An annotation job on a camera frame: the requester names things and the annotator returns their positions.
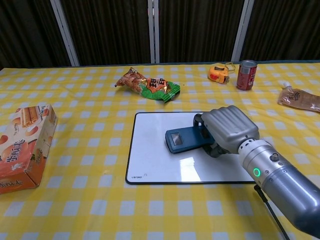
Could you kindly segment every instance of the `green indicator light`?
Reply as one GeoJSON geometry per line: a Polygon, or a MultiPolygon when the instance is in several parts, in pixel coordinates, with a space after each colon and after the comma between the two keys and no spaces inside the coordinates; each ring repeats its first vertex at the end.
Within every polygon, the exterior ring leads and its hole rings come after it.
{"type": "Polygon", "coordinates": [[[255,168],[253,169],[253,174],[256,176],[256,177],[260,177],[261,175],[261,172],[260,172],[260,169],[259,168],[255,168]]]}

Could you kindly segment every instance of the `yellow checkered tablecloth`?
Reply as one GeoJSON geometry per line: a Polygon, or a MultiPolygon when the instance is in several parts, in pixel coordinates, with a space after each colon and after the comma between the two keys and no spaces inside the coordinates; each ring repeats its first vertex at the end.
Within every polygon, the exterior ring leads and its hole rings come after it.
{"type": "MultiPolygon", "coordinates": [[[[235,73],[227,85],[209,81],[209,65],[135,66],[181,86],[167,104],[115,88],[129,68],[0,71],[0,132],[17,108],[50,103],[59,117],[40,186],[0,195],[0,240],[281,239],[251,184],[126,184],[134,116],[236,105],[320,186],[319,113],[277,104],[284,81],[320,95],[320,63],[259,64],[251,91],[236,89],[235,73]]],[[[276,213],[290,239],[314,239],[276,213]]]]}

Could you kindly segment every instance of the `cardboard box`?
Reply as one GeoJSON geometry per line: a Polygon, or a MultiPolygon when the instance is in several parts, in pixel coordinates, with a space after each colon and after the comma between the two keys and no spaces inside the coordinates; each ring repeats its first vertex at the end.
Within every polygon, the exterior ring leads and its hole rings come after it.
{"type": "Polygon", "coordinates": [[[50,104],[16,110],[0,137],[0,194],[39,186],[57,120],[50,104]]]}

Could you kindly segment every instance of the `whiteboard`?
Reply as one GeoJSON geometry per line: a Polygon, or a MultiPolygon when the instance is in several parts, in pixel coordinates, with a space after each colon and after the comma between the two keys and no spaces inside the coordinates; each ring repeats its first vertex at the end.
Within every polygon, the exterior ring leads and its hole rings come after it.
{"type": "Polygon", "coordinates": [[[167,130],[193,125],[198,112],[139,112],[135,115],[125,180],[129,184],[254,183],[237,154],[212,158],[202,148],[172,154],[167,130]]]}

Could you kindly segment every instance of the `robotic arm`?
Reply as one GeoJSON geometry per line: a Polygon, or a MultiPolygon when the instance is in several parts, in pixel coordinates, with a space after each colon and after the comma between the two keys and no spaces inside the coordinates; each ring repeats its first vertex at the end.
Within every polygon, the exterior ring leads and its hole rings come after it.
{"type": "Polygon", "coordinates": [[[195,117],[215,144],[212,157],[239,154],[243,168],[284,216],[302,232],[320,238],[320,189],[265,140],[258,127],[236,106],[221,107],[195,117]]]}

